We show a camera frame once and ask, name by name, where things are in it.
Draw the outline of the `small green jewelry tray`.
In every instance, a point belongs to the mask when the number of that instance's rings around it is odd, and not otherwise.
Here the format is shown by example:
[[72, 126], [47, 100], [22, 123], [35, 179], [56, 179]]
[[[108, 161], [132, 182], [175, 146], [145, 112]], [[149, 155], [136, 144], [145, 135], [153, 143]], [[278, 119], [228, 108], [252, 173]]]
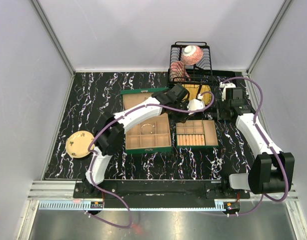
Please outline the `small green jewelry tray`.
[[187, 120], [176, 124], [178, 148], [214, 148], [218, 145], [214, 120]]

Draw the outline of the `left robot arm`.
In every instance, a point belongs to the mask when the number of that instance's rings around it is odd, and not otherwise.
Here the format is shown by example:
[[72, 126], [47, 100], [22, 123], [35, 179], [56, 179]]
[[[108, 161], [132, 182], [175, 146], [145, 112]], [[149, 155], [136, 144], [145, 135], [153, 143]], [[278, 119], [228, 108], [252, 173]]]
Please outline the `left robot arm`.
[[171, 89], [153, 92], [146, 100], [125, 111], [102, 114], [99, 131], [87, 149], [93, 154], [93, 159], [85, 173], [88, 182], [84, 186], [84, 192], [90, 198], [101, 194], [100, 183], [105, 178], [109, 161], [120, 149], [124, 136], [130, 129], [165, 112], [175, 113], [178, 121], [195, 113], [198, 109], [194, 101], [183, 100], [188, 94], [187, 89], [178, 83]]

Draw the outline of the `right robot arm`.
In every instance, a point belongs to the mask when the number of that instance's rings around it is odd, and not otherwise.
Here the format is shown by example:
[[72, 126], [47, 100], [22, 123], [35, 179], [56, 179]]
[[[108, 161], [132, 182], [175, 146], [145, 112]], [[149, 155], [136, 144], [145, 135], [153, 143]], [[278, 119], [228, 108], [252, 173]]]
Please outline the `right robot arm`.
[[254, 156], [248, 173], [222, 173], [220, 192], [232, 198], [239, 190], [253, 194], [287, 194], [291, 190], [295, 158], [283, 152], [261, 125], [256, 110], [244, 99], [243, 90], [233, 83], [222, 83], [221, 99], [217, 100], [217, 119], [235, 125]]

